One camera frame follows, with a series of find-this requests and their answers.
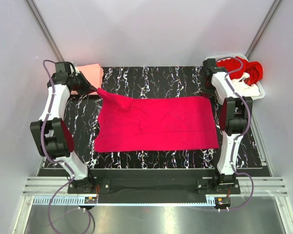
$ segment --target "plastic container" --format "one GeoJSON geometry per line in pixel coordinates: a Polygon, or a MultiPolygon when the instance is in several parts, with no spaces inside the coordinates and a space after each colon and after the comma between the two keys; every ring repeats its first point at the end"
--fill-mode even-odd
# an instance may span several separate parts
{"type": "MultiPolygon", "coordinates": [[[[224,57],[235,57],[235,56],[239,56],[240,58],[249,61],[249,60],[245,57],[245,55],[243,55],[243,54],[215,55],[215,56],[208,56],[208,57],[206,57],[205,59],[221,59],[221,58],[224,58],[224,57]]],[[[259,89],[259,93],[260,93],[260,94],[259,94],[259,96],[256,96],[256,97],[251,96],[253,100],[261,99],[261,98],[263,98],[263,97],[265,96],[265,91],[264,91],[263,86],[261,85],[261,83],[260,83],[260,82],[257,82],[256,85],[257,85],[257,87],[258,87],[258,89],[259,89]]]]}

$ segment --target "folded red fabric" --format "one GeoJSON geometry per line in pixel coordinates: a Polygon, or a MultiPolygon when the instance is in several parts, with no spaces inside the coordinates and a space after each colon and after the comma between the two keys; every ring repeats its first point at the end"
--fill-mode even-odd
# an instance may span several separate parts
{"type": "MultiPolygon", "coordinates": [[[[263,78],[263,67],[259,62],[248,62],[245,59],[242,59],[238,56],[236,58],[240,59],[243,62],[243,67],[240,71],[231,73],[230,79],[239,79],[244,72],[248,73],[250,77],[245,80],[245,83],[248,85],[256,84],[263,78]]],[[[228,72],[238,69],[241,64],[236,59],[230,58],[226,60],[221,60],[217,62],[217,66],[225,67],[228,72]]]]}
{"type": "Polygon", "coordinates": [[[103,106],[95,151],[219,148],[208,98],[135,99],[98,89],[103,106]]]}

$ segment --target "wall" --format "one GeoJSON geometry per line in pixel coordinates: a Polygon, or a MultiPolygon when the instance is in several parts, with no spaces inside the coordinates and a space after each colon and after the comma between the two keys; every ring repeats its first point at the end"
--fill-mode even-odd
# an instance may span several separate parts
{"type": "Polygon", "coordinates": [[[47,97],[44,58],[55,59],[25,1],[0,1],[0,234],[12,233],[40,156],[29,124],[47,97]]]}
{"type": "Polygon", "coordinates": [[[266,96],[254,106],[259,128],[293,207],[293,0],[282,2],[251,60],[260,61],[264,69],[266,96]]]}
{"type": "Polygon", "coordinates": [[[273,0],[35,0],[77,65],[192,66],[246,53],[273,0]]]}

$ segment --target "purple cable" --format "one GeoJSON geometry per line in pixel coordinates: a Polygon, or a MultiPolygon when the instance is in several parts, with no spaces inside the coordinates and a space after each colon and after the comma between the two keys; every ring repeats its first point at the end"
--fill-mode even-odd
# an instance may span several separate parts
{"type": "Polygon", "coordinates": [[[250,179],[251,184],[252,184],[252,189],[251,189],[251,194],[250,194],[249,198],[247,199],[247,201],[244,204],[242,204],[241,206],[238,206],[238,207],[235,207],[235,208],[230,209],[231,211],[236,211],[236,210],[239,210],[239,209],[245,207],[249,203],[249,201],[251,200],[251,198],[253,197],[253,194],[254,194],[254,181],[253,181],[252,177],[249,174],[245,173],[245,172],[237,172],[236,169],[235,169],[235,167],[234,167],[234,162],[233,162],[234,148],[235,148],[235,145],[236,145],[235,141],[239,137],[244,136],[248,132],[248,130],[250,128],[250,125],[251,125],[251,112],[250,112],[249,106],[247,105],[247,103],[245,102],[245,100],[241,97],[241,95],[239,95],[235,91],[235,88],[231,84],[230,80],[227,78],[231,73],[240,71],[243,68],[243,62],[240,59],[235,58],[235,57],[224,57],[224,58],[220,58],[218,60],[223,60],[223,59],[235,59],[235,60],[239,61],[240,64],[241,64],[241,66],[238,69],[226,73],[225,80],[226,80],[227,84],[229,85],[229,87],[231,88],[231,90],[234,92],[234,94],[236,94],[241,99],[241,101],[243,102],[243,104],[245,106],[245,109],[246,109],[246,111],[248,113],[248,123],[247,123],[246,129],[244,130],[243,133],[241,133],[240,135],[238,135],[233,140],[233,147],[232,147],[231,156],[230,156],[230,163],[231,163],[231,168],[233,169],[234,173],[236,173],[238,176],[242,176],[242,175],[243,176],[247,176],[250,179]]]}
{"type": "MultiPolygon", "coordinates": [[[[60,232],[54,227],[54,225],[53,225],[53,223],[52,223],[51,215],[50,215],[51,204],[52,204],[53,199],[54,199],[54,197],[56,196],[56,194],[57,194],[62,188],[64,188],[66,185],[68,185],[69,183],[71,183],[71,182],[74,180],[75,172],[74,172],[74,170],[73,170],[73,169],[72,169],[72,168],[71,168],[66,162],[64,162],[63,160],[54,161],[54,160],[49,156],[49,154],[48,154],[48,152],[47,152],[47,150],[46,150],[46,148],[45,148],[45,145],[44,145],[44,130],[45,130],[45,125],[46,125],[46,123],[47,123],[47,121],[48,121],[48,118],[49,118],[49,116],[50,116],[50,112],[51,112],[52,104],[53,104],[53,100],[54,100],[54,95],[55,95],[55,86],[54,86],[54,82],[53,82],[53,80],[52,80],[52,77],[51,77],[51,75],[50,75],[50,73],[49,73],[49,71],[48,71],[46,65],[45,65],[46,62],[55,63],[54,61],[51,61],[51,60],[48,60],[48,59],[45,59],[45,60],[42,62],[43,67],[44,67],[45,71],[46,71],[47,74],[48,74],[48,77],[49,77],[49,80],[50,80],[50,83],[51,83],[51,86],[52,86],[52,95],[51,95],[51,100],[50,100],[50,104],[49,104],[49,107],[48,107],[48,114],[46,114],[45,119],[44,119],[44,121],[43,121],[43,123],[42,123],[42,128],[41,128],[40,140],[41,140],[41,145],[42,145],[42,151],[43,151],[45,157],[49,160],[49,162],[51,162],[51,163],[53,163],[53,164],[56,164],[56,163],[64,163],[64,165],[65,165],[65,166],[71,171],[71,173],[72,173],[72,175],[73,175],[73,176],[71,177],[71,179],[70,179],[67,183],[65,183],[64,185],[62,185],[62,186],[61,186],[61,187],[60,187],[60,188],[59,188],[59,189],[53,194],[53,196],[51,197],[51,199],[50,199],[50,201],[49,201],[49,204],[48,204],[48,221],[49,221],[49,224],[50,224],[51,228],[53,229],[53,231],[54,231],[55,233],[57,233],[57,234],[62,234],[62,233],[60,233],[60,232]]],[[[91,224],[91,216],[92,216],[92,214],[91,214],[88,210],[86,210],[86,211],[87,211],[88,216],[89,216],[89,223],[88,223],[88,226],[87,226],[86,230],[85,230],[84,232],[82,232],[81,234],[85,234],[85,233],[89,230],[89,228],[90,228],[90,224],[91,224]]]]}

